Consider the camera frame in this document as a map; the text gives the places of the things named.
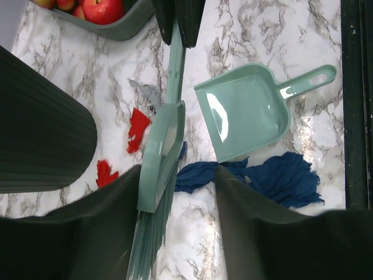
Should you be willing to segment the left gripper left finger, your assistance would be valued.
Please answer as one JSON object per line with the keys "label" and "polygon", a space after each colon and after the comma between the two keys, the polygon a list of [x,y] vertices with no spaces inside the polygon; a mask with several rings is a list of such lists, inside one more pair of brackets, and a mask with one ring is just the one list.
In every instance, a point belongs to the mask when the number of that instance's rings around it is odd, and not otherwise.
{"label": "left gripper left finger", "polygon": [[44,216],[1,219],[2,279],[125,279],[140,166]]}

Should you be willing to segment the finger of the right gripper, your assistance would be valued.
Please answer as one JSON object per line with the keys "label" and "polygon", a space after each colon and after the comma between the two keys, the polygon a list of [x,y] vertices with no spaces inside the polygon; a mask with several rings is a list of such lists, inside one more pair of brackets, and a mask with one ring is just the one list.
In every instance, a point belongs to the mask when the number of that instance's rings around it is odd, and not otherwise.
{"label": "finger of the right gripper", "polygon": [[175,0],[151,0],[151,3],[162,39],[169,46],[177,26]]}
{"label": "finger of the right gripper", "polygon": [[205,2],[205,0],[177,1],[178,26],[182,45],[185,48],[196,46]]}

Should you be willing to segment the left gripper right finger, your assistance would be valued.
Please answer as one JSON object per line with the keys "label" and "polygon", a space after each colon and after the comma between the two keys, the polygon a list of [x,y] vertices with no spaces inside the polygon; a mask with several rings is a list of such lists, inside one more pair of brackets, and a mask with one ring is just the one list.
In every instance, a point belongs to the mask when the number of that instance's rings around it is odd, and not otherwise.
{"label": "left gripper right finger", "polygon": [[215,171],[229,279],[371,279],[372,211],[306,216]]}

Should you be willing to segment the green hand brush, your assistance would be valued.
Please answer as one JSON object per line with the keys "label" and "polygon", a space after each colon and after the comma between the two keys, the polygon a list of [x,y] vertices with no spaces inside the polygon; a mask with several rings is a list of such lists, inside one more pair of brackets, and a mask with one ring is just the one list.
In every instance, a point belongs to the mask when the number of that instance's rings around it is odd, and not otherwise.
{"label": "green hand brush", "polygon": [[181,99],[185,51],[178,23],[173,25],[166,101],[157,109],[146,141],[138,189],[138,219],[127,279],[151,279],[166,238],[178,162],[184,140],[185,103]]}

